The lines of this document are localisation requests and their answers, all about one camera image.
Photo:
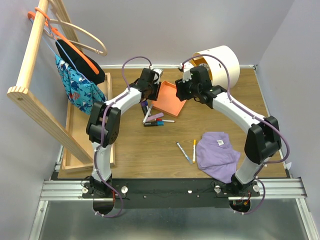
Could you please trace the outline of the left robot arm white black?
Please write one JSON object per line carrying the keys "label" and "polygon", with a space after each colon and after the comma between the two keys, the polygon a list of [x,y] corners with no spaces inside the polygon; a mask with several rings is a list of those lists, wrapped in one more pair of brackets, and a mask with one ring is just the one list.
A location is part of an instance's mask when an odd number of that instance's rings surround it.
{"label": "left robot arm white black", "polygon": [[162,69],[143,68],[140,77],[128,84],[121,94],[111,100],[94,103],[86,127],[93,147],[93,170],[88,178],[89,184],[85,186],[89,194],[104,198],[113,191],[111,148],[119,135],[121,116],[134,105],[156,100],[162,75]]}

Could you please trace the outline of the round blue tin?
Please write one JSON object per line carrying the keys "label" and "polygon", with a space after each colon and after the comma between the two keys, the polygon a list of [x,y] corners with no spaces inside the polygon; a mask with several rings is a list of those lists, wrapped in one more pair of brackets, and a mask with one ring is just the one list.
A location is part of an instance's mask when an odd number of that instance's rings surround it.
{"label": "round blue tin", "polygon": [[211,70],[210,70],[209,65],[208,65],[208,64],[206,64],[206,63],[201,63],[201,64],[200,64],[200,66],[205,67],[205,68],[207,69],[207,71],[208,71],[208,72],[210,72],[210,71],[211,71]]}

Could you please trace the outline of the blue capped white marker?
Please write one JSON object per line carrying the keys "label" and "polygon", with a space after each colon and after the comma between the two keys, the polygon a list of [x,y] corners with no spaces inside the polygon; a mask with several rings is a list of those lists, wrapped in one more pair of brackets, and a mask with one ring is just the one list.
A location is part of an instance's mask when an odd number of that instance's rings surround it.
{"label": "blue capped white marker", "polygon": [[153,108],[153,105],[151,104],[149,107],[148,107],[148,110],[147,110],[147,113],[146,115],[144,116],[144,119],[142,121],[143,124],[145,124],[147,122],[147,118],[150,116],[150,113],[151,113],[151,110]]}

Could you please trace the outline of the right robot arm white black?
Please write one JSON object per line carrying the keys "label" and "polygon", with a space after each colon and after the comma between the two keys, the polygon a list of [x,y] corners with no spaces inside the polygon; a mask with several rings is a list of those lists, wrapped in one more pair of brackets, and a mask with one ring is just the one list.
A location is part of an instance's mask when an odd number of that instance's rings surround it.
{"label": "right robot arm white black", "polygon": [[179,66],[182,78],[175,81],[176,96],[180,101],[194,99],[224,114],[245,133],[245,158],[240,168],[226,185],[227,192],[241,196],[253,185],[264,164],[281,148],[278,120],[264,117],[250,110],[220,85],[213,85],[204,66]]}

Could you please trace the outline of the purple black highlighter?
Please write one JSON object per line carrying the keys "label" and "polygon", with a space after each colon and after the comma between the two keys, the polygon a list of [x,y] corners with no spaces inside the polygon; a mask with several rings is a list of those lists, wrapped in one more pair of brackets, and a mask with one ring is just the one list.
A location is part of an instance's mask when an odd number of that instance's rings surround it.
{"label": "purple black highlighter", "polygon": [[146,116],[148,113],[148,102],[147,101],[143,101],[140,103],[143,115]]}

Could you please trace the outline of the orange top drawer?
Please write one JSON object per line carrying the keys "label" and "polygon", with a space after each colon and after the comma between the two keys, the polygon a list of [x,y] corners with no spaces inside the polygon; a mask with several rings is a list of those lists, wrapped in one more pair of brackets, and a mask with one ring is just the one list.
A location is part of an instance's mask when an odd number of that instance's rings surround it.
{"label": "orange top drawer", "polygon": [[158,98],[152,101],[153,108],[177,118],[183,109],[186,100],[180,101],[176,96],[176,85],[168,81],[163,81],[160,86]]}

